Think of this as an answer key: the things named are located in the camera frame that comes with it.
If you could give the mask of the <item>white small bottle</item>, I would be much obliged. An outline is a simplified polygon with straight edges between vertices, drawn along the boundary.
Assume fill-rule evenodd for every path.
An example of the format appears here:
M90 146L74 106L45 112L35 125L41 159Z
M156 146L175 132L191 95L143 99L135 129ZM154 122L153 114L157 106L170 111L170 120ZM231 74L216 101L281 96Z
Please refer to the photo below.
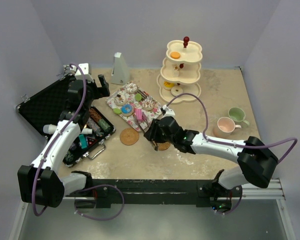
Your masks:
M81 131L81 134L83 134L83 135L92 135L93 130L91 128L83 128L82 131Z

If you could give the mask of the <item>pink cake slice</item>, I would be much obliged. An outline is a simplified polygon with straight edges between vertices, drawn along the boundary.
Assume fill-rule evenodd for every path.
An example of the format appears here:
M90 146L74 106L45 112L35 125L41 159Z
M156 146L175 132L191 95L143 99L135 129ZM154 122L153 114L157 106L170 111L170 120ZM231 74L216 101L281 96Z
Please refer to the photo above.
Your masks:
M143 112L142 112L142 109L140 108L137 108L134 112L134 115L137 119L138 122L142 122L143 121Z

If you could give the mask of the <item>cream cake slice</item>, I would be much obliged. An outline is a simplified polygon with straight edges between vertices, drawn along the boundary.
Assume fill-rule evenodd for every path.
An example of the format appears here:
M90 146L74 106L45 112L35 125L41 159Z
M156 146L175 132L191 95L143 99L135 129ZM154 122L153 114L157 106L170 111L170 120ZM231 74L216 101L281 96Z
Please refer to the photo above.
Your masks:
M180 75L180 68L177 65L177 66L174 67L173 76L177 78L177 77L179 77L179 75Z

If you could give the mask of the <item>yellow glazed donut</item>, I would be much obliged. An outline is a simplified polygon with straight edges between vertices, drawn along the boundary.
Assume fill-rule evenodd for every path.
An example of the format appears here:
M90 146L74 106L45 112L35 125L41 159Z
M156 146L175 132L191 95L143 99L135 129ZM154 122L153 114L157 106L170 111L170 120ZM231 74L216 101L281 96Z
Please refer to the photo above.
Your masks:
M170 91L174 86L175 86L175 84L172 83L172 82L168 82L168 81L164 81L164 82L163 82L163 88L164 88L165 90Z

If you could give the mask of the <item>floral serving tray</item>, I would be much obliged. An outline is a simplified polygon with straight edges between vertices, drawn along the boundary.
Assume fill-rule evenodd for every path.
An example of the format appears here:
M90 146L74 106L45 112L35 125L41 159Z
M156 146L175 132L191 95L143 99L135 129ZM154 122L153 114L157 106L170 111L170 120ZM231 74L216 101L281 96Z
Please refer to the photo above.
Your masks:
M162 115L162 105L133 81L112 93L106 103L138 132L146 130Z

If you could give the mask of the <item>cream plain donut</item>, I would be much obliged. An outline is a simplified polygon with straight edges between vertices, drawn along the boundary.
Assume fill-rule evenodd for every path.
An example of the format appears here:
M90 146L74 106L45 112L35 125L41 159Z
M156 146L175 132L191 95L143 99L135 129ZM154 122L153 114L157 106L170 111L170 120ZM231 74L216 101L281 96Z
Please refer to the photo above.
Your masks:
M176 97L176 96L182 94L184 91L183 91L182 87L176 85L171 88L170 92L174 97Z

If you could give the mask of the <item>metal tongs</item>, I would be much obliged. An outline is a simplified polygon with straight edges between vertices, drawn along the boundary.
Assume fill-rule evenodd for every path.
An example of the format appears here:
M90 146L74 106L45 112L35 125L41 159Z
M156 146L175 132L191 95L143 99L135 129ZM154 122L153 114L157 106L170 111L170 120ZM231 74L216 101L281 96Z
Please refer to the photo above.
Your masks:
M145 123L146 124L146 128L149 128L150 127L150 125L149 125L149 123L148 123L148 120L147 120L147 117L146 117L146 115L145 115L145 113L143 112L143 110L142 110L142 119L143 119L143 121L137 121L137 118L136 118L136 116L135 116L135 110L134 110L134 113L133 113L133 119L134 119L134 122L137 124L137 126L139 127L139 129L141 130L141 132L143 133L143 134L145 134L146 133L146 130L142 127L142 123Z

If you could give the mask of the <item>orange macaron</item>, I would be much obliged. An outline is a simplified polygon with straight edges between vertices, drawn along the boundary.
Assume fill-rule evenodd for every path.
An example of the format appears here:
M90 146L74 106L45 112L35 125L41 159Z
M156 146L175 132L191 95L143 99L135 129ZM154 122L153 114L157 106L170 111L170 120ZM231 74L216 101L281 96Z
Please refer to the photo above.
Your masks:
M181 54L177 51L173 51L173 52L170 53L170 57L172 59L179 59L181 57Z

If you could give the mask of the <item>grey metronome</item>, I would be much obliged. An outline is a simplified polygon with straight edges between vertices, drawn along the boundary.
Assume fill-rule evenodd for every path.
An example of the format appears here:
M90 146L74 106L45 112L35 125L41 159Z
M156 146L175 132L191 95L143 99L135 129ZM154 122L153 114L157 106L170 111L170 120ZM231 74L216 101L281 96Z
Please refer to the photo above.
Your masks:
M111 83L115 85L125 85L130 81L130 69L121 52L116 52L113 57L111 72Z

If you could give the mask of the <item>left woven coaster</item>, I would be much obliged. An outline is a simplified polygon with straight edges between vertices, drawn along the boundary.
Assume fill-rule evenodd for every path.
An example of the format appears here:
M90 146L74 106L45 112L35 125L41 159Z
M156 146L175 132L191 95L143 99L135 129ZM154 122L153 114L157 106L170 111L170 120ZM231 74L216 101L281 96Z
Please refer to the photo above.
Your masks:
M126 128L120 133L119 140L126 146L134 145L139 140L139 133L133 128Z

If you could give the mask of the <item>green cup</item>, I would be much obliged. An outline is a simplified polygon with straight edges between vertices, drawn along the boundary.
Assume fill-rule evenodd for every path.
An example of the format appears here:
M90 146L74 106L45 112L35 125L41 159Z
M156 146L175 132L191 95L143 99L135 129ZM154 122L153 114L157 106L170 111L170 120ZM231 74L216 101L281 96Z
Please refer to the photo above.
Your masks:
M246 113L240 107L232 107L228 110L228 117L231 118L238 125L250 126L249 121L246 119Z

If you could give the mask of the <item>pink cup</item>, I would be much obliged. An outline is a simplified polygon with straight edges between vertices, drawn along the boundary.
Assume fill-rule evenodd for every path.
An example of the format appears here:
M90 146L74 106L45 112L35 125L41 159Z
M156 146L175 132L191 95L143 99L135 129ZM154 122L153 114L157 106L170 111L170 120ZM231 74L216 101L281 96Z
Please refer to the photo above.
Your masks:
M229 117L221 117L216 122L213 128L213 134L217 138L228 138L235 130L241 129L242 126L236 124L231 118Z

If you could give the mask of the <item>white striped donut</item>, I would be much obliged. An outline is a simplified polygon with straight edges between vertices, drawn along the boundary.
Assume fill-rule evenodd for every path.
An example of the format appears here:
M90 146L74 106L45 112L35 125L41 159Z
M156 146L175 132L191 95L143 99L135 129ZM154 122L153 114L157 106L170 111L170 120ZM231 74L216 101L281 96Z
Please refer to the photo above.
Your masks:
M134 82L130 82L125 86L125 91L132 94L138 90L138 86Z

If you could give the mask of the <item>green macaron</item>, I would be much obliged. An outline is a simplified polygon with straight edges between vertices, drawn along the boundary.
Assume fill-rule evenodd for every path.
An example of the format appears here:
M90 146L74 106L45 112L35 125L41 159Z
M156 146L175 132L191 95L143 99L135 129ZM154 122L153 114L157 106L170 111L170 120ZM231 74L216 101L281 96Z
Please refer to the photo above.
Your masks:
M142 96L140 93L137 93L137 94L134 96L134 99L135 99L137 102L140 102L140 101L142 101L143 96Z
M113 112L116 114L116 115L120 115L121 113L122 113L122 110L121 110L121 108L114 108L113 109Z

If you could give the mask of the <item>chocolate striped cake bar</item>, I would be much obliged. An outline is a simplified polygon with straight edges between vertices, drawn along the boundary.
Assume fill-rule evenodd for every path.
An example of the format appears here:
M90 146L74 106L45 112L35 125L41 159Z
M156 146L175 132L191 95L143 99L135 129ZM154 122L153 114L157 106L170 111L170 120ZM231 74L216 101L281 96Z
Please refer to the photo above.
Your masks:
M137 91L140 95L141 95L141 98L144 100L144 99L147 99L148 98L148 94L142 90L138 90Z

